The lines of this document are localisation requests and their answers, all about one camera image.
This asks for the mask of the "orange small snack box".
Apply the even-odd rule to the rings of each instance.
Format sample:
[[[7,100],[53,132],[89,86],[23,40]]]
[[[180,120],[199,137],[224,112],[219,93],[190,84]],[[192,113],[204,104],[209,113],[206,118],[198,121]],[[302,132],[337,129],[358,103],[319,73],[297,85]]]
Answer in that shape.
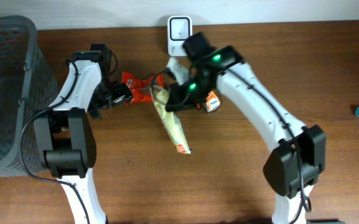
[[[202,106],[207,113],[212,113],[219,109],[221,102],[214,91],[210,91],[206,97],[206,102],[202,103]]]

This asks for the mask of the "dark red snack packet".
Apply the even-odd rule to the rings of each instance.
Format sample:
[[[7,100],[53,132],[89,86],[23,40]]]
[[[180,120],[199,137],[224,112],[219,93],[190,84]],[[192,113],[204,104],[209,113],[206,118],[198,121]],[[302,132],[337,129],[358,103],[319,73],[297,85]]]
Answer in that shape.
[[[148,79],[140,80],[129,72],[122,72],[121,81],[127,85],[133,95],[132,100],[126,104],[130,105],[135,103],[151,102],[152,96],[150,92],[150,87],[153,78],[154,77],[152,76]]]

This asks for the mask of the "yellow snack bag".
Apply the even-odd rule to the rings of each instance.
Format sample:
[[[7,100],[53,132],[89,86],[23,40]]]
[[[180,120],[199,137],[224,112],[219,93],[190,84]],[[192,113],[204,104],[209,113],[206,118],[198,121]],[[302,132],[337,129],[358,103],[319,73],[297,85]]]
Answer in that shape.
[[[187,143],[187,138],[182,128],[180,119],[176,117],[173,112],[168,112],[166,110],[169,97],[168,91],[162,87],[154,85],[153,88],[150,88],[150,92],[157,114],[159,115],[162,124],[164,125],[177,152],[181,154],[191,154],[192,150],[189,148]]]

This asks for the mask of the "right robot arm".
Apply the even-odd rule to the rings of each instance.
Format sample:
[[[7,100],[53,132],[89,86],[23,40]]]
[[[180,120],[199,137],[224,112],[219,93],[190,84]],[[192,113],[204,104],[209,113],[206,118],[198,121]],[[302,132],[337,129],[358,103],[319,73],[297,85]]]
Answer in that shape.
[[[205,102],[212,90],[227,97],[262,137],[270,155],[263,174],[276,193],[273,223],[307,223],[309,195],[325,170],[326,135],[318,125],[307,127],[263,86],[251,65],[231,45],[216,49],[198,32],[184,39],[190,67],[169,71],[166,110],[177,112]]]

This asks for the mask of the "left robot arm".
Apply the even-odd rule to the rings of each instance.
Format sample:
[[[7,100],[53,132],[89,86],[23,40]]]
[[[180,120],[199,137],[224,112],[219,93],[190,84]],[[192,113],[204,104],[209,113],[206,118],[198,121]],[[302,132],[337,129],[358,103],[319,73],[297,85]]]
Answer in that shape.
[[[97,149],[89,119],[133,98],[124,83],[109,80],[116,60],[105,44],[74,52],[56,99],[32,119],[40,162],[65,191],[75,223],[108,222],[93,180]]]

